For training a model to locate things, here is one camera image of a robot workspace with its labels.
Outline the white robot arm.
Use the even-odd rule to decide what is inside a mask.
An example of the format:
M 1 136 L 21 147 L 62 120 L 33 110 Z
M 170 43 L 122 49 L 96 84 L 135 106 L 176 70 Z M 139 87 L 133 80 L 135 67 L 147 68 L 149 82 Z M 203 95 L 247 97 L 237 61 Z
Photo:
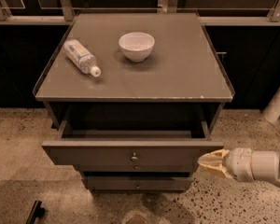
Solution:
M 263 111 L 270 123 L 280 117 L 280 87 Z M 256 151 L 238 147 L 220 149 L 202 155 L 198 164 L 205 171 L 238 182 L 264 181 L 280 188 L 280 152 Z

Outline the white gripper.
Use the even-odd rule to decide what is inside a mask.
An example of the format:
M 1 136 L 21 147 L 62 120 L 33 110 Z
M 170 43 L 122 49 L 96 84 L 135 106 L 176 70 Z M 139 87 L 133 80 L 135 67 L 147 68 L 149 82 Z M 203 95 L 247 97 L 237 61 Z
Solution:
M 252 153 L 250 148 L 238 147 L 231 151 L 220 149 L 202 155 L 198 163 L 204 171 L 213 175 L 238 182 L 253 182 Z

